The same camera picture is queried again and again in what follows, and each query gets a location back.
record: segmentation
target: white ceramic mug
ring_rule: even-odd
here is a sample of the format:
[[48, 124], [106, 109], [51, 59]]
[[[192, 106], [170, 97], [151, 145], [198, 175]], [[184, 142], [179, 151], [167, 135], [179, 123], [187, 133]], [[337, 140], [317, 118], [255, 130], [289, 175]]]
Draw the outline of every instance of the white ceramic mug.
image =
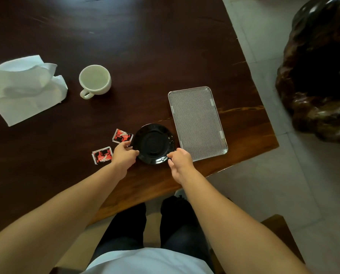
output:
[[79, 75], [79, 82], [84, 88], [80, 92], [81, 98], [90, 99], [94, 95], [102, 95], [112, 86], [109, 71], [101, 65], [89, 65]]

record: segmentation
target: napkin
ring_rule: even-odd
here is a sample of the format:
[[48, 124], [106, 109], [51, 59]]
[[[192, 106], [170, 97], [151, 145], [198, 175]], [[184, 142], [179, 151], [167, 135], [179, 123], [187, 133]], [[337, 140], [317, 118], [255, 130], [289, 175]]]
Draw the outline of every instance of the napkin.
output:
[[39, 55], [0, 64], [0, 115], [8, 126], [17, 124], [66, 98], [63, 77], [55, 76], [56, 64]]

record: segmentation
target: left hand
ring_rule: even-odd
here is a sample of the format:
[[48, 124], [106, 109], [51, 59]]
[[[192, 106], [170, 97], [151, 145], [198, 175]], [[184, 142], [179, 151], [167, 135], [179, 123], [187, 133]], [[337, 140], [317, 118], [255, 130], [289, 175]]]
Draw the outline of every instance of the left hand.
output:
[[124, 141], [114, 149], [111, 164], [114, 164], [119, 171], [120, 180], [127, 175], [127, 169], [136, 162], [136, 157], [140, 154], [140, 151], [128, 147], [130, 144], [130, 141]]

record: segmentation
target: shoe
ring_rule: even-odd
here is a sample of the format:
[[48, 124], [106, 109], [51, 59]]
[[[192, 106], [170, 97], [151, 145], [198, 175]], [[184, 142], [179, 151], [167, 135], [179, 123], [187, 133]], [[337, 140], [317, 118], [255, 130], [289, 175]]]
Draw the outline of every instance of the shoe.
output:
[[186, 197], [184, 189], [179, 189], [179, 190], [175, 191], [174, 196], [178, 197], [178, 198], [181, 198], [181, 199], [188, 200], [188, 198]]

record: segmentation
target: striped tray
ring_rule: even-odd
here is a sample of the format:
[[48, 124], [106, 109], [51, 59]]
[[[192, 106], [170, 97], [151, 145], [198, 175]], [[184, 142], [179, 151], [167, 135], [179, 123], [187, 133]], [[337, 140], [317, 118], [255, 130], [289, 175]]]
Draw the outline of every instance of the striped tray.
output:
[[198, 161], [228, 151], [221, 121], [209, 87], [171, 91], [168, 99], [180, 147]]

